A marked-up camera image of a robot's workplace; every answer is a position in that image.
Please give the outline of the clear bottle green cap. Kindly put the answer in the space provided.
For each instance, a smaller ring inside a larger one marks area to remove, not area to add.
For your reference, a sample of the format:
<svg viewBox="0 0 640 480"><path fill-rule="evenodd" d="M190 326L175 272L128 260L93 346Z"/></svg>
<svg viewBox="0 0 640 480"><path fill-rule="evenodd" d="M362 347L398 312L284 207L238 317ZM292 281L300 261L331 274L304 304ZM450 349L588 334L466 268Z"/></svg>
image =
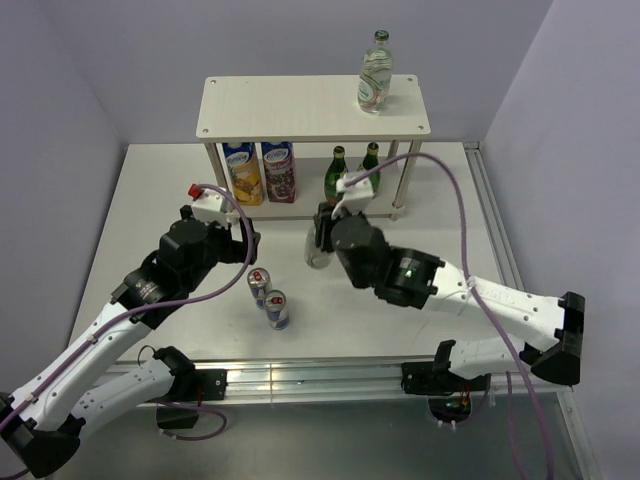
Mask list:
<svg viewBox="0 0 640 480"><path fill-rule="evenodd" d="M309 267L320 270L328 267L333 258L333 252L324 252L315 245L316 228L311 225L305 239L304 259Z"/></svg>
<svg viewBox="0 0 640 480"><path fill-rule="evenodd" d="M394 59L388 47L389 32L377 30L374 44L363 56L357 100L365 112L377 113L384 106L394 71Z"/></svg>

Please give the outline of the green glass bottle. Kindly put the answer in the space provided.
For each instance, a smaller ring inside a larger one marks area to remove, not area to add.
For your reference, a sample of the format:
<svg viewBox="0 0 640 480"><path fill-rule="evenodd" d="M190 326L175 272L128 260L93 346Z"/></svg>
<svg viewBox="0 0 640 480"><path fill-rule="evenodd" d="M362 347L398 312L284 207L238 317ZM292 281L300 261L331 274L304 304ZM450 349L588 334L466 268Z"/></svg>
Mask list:
<svg viewBox="0 0 640 480"><path fill-rule="evenodd" d="M337 193L337 181L348 172L345 160L345 149L343 146L335 146L333 149L333 160L330 163L324 177L324 194L326 201L335 205L339 200Z"/></svg>
<svg viewBox="0 0 640 480"><path fill-rule="evenodd" d="M359 173L366 173L377 167L379 165L378 153L379 145L376 142L370 142L367 145L366 154L360 162L357 171ZM377 194L381 181L381 173L379 171L374 172L368 176L368 179L372 185L374 194Z"/></svg>

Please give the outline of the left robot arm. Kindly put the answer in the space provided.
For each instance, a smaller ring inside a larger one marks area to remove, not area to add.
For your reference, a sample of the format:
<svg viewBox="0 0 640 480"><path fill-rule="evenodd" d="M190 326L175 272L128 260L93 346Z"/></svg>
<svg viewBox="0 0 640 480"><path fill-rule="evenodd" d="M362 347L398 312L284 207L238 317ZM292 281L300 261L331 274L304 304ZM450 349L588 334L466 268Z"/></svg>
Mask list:
<svg viewBox="0 0 640 480"><path fill-rule="evenodd" d="M184 206L159 246L125 276L87 330L31 381L1 396L1 438L40 479L64 466L83 440L136 406L187 400L198 390L194 363L173 346L129 373L96 381L138 341L184 305L218 264L248 268L260 235L247 216L240 240L223 213L198 217Z"/></svg>

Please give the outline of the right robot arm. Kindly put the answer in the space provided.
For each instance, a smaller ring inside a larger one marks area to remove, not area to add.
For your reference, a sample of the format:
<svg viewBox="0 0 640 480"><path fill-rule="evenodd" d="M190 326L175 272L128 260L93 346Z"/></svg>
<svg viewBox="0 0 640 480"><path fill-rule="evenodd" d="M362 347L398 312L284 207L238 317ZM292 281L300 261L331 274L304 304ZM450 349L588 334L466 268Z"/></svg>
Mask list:
<svg viewBox="0 0 640 480"><path fill-rule="evenodd" d="M319 204L312 243L336 254L356 289L372 289L388 304L488 321L498 335L480 341L445 340L434 358L407 379L427 394L476 388L488 375L521 361L535 377L561 386L581 379L585 299L574 292L538 296L479 277L437 256L389 244L362 213Z"/></svg>

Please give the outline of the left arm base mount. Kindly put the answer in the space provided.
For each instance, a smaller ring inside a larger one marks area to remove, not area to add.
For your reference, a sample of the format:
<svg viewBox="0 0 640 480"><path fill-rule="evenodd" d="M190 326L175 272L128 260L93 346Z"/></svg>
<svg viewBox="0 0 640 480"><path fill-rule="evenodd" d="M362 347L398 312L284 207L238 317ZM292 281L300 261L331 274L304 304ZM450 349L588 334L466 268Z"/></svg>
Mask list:
<svg viewBox="0 0 640 480"><path fill-rule="evenodd" d="M184 442L204 441L220 435L228 419L208 402L224 400L226 387L225 369L195 369L179 377L170 392L156 403L155 420L160 434ZM196 426L202 415L215 417L219 426L208 434L185 434Z"/></svg>

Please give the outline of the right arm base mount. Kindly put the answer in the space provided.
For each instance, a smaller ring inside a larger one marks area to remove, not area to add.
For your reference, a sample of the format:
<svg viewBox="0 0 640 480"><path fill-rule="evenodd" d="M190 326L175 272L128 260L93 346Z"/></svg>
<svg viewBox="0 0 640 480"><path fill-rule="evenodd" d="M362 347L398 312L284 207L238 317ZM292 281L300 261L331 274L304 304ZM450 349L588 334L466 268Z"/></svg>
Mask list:
<svg viewBox="0 0 640 480"><path fill-rule="evenodd" d="M402 363L401 372L404 393L428 397L430 413L443 423L467 420L473 409L471 394L485 393L491 380L489 374L464 379L448 371L437 372L431 361Z"/></svg>

